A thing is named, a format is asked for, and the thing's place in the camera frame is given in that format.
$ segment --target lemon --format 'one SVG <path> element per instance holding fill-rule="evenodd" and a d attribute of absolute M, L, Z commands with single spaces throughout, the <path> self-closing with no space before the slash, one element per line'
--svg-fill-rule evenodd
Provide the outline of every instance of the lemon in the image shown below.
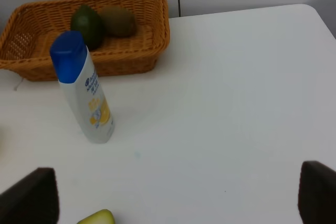
<path fill-rule="evenodd" d="M 115 224 L 113 214 L 109 210 L 100 210 L 77 224 Z"/>
<path fill-rule="evenodd" d="M 99 122 L 102 125 L 104 125 L 110 119 L 110 109 L 109 106 L 107 105 L 106 99 L 104 99 L 103 103 L 101 104 L 100 112 L 101 112 L 101 118 Z"/>
<path fill-rule="evenodd" d="M 90 118 L 90 123 L 91 123 L 92 125 L 95 125 L 96 122 L 97 122 L 97 120 L 95 119 L 94 116 L 92 116 L 92 117 Z"/>

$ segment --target yellow object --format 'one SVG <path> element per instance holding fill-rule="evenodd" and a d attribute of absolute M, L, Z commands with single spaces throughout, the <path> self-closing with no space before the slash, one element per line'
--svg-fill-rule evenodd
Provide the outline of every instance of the yellow object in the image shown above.
<path fill-rule="evenodd" d="M 110 119 L 110 109 L 109 109 L 109 106 L 107 105 L 106 99 L 104 99 L 104 101 L 103 101 L 103 103 L 100 107 L 100 112 L 101 112 L 101 118 L 100 118 L 99 122 L 102 125 L 104 125 Z"/>
<path fill-rule="evenodd" d="M 107 209 L 100 210 L 77 224 L 115 224 L 113 214 Z"/>
<path fill-rule="evenodd" d="M 95 125 L 97 122 L 99 122 L 101 125 L 104 125 L 108 122 L 110 119 L 110 109 L 107 105 L 106 98 L 104 98 L 104 101 L 102 102 L 100 109 L 96 110 L 99 105 L 99 98 L 93 99 L 91 102 L 89 102 L 89 107 L 91 111 L 95 111 L 90 118 L 90 123 L 92 125 Z"/>

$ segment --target kiwi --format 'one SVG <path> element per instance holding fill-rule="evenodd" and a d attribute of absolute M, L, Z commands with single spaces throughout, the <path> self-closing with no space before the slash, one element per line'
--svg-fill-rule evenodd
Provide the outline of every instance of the kiwi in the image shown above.
<path fill-rule="evenodd" d="M 128 37 L 136 32 L 134 14 L 120 6 L 106 6 L 99 13 L 108 35 Z"/>

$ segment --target blue bottle cap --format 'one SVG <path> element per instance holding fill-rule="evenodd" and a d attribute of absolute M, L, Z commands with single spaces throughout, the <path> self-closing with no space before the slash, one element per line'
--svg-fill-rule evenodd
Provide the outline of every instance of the blue bottle cap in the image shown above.
<path fill-rule="evenodd" d="M 56 38 L 50 48 L 52 64 L 58 80 L 74 83 L 84 66 L 87 47 L 79 31 L 65 31 Z"/>

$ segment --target white table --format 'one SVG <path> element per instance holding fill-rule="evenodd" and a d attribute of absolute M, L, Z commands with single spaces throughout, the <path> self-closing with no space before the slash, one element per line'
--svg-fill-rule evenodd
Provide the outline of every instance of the white table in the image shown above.
<path fill-rule="evenodd" d="M 115 132 L 82 134 L 57 82 L 0 92 L 0 191 L 56 171 L 60 222 L 301 223 L 301 163 L 336 168 L 336 41 L 291 5 L 170 20 L 149 73 L 101 78 Z"/>

